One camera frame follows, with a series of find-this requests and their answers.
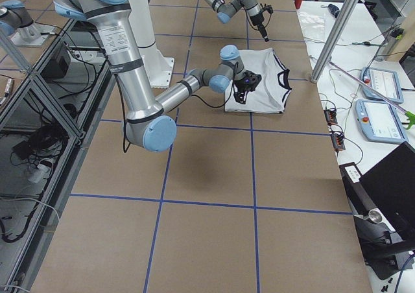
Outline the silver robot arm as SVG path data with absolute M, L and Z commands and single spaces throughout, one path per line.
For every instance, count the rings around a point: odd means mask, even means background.
M 216 13 L 219 21 L 227 24 L 240 10 L 244 10 L 249 19 L 250 26 L 258 31 L 262 38 L 268 42 L 268 22 L 264 24 L 264 13 L 273 14 L 271 5 L 262 5 L 258 0 L 204 0 Z
M 166 113 L 200 88 L 208 86 L 224 93 L 232 86 L 234 99 L 245 104 L 248 92 L 261 81 L 261 75 L 245 68 L 238 48 L 227 45 L 220 50 L 221 62 L 216 69 L 194 69 L 154 96 L 130 25 L 130 0 L 54 0 L 54 7 L 61 16 L 87 21 L 97 28 L 110 71 L 119 79 L 128 106 L 124 135 L 130 143 L 151 152 L 162 152 L 174 143 L 176 123 Z

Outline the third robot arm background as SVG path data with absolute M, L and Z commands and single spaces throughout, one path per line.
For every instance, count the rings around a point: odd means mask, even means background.
M 1 30 L 7 36 L 33 23 L 34 20 L 21 1 L 8 0 L 1 3 Z

